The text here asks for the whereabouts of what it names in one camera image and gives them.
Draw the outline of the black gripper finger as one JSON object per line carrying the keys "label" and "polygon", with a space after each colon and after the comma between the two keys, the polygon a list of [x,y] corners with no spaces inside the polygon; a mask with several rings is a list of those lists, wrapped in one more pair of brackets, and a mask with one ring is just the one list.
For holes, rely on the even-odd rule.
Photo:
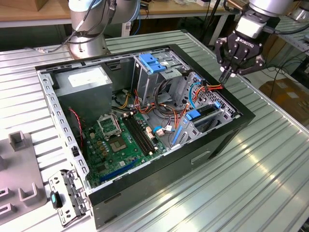
{"label": "black gripper finger", "polygon": [[227,43],[227,38],[219,38],[215,42],[215,54],[217,58],[217,62],[221,65],[220,71],[222,72],[219,82],[221,84],[225,84],[228,80],[228,61],[225,57],[225,49],[224,46]]}
{"label": "black gripper finger", "polygon": [[224,78],[224,82],[227,82],[227,80],[230,77],[235,77],[237,74],[240,75],[246,75],[246,74],[250,74],[253,72],[257,72],[259,70],[261,70],[265,65],[265,60],[263,57],[256,57],[255,61],[253,62],[253,64],[250,67],[245,68],[244,64],[232,64],[231,65],[231,69],[230,71],[228,71],[226,77]]}

